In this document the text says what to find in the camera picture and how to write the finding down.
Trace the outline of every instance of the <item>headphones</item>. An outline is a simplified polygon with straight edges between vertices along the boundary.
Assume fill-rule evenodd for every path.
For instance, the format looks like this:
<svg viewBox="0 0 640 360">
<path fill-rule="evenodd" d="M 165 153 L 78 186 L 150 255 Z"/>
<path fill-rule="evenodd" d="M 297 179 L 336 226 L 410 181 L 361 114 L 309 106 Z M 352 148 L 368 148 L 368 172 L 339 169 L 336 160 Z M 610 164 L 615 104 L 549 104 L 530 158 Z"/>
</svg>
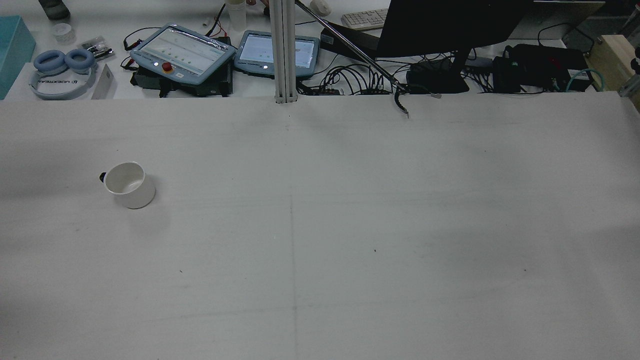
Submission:
<svg viewBox="0 0 640 360">
<path fill-rule="evenodd" d="M 29 78 L 31 91 L 44 100 L 71 100 L 84 94 L 95 83 L 95 73 L 98 65 L 93 53 L 86 49 L 73 49 L 66 55 L 60 50 L 49 50 L 38 55 L 33 60 L 36 71 Z M 45 94 L 38 91 L 38 82 L 42 78 L 61 74 L 67 69 L 80 75 L 88 75 L 85 83 L 73 90 L 59 94 Z"/>
</svg>

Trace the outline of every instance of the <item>white container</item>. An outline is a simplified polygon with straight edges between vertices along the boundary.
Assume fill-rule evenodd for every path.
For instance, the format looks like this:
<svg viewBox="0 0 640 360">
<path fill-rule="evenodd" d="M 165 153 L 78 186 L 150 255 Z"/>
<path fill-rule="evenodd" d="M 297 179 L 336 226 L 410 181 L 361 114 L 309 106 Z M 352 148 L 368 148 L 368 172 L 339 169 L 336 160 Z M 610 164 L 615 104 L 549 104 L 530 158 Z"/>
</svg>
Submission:
<svg viewBox="0 0 640 360">
<path fill-rule="evenodd" d="M 225 0 L 225 3 L 233 29 L 244 31 L 246 29 L 246 3 L 244 0 Z"/>
<path fill-rule="evenodd" d="M 116 202 L 129 209 L 145 207 L 156 195 L 153 181 L 135 162 L 116 165 L 100 178 Z"/>
</svg>

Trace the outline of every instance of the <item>white mug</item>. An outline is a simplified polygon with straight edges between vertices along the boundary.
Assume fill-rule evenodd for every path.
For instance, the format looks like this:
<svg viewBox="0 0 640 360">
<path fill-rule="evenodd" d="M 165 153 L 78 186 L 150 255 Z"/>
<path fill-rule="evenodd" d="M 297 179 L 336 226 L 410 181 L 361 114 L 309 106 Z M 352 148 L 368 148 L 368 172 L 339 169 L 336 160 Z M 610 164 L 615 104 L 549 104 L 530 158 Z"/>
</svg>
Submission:
<svg viewBox="0 0 640 360">
<path fill-rule="evenodd" d="M 156 195 L 156 187 L 136 162 L 122 163 L 103 172 L 100 180 L 117 203 L 129 209 L 144 208 Z"/>
</svg>

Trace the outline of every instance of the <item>laptop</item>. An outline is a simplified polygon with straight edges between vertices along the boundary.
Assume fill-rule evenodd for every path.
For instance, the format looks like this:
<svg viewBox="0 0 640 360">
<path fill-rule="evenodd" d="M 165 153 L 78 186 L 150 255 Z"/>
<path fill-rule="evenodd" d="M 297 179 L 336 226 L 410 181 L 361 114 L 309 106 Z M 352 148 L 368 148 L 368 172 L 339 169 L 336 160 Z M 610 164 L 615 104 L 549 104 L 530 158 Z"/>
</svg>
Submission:
<svg viewBox="0 0 640 360">
<path fill-rule="evenodd" d="M 578 26 L 604 4 L 605 1 L 535 0 L 509 39 L 537 39 L 540 30 L 564 22 Z M 571 30 L 573 30 L 571 26 L 554 26 L 542 31 L 540 38 L 562 39 Z"/>
</svg>

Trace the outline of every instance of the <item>tablet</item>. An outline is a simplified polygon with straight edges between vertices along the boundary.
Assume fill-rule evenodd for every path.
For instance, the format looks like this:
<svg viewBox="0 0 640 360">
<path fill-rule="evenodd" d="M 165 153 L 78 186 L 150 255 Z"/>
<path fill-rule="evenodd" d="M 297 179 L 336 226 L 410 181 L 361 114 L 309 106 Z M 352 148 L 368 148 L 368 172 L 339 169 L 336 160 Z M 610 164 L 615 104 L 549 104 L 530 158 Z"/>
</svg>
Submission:
<svg viewBox="0 0 640 360">
<path fill-rule="evenodd" d="M 320 39 L 296 36 L 296 77 L 310 78 L 316 69 Z M 247 30 L 244 32 L 234 67 L 249 75 L 273 78 L 273 46 L 271 33 Z"/>
<path fill-rule="evenodd" d="M 231 46 L 169 23 L 131 50 L 145 69 L 178 83 L 202 84 L 236 53 Z"/>
</svg>

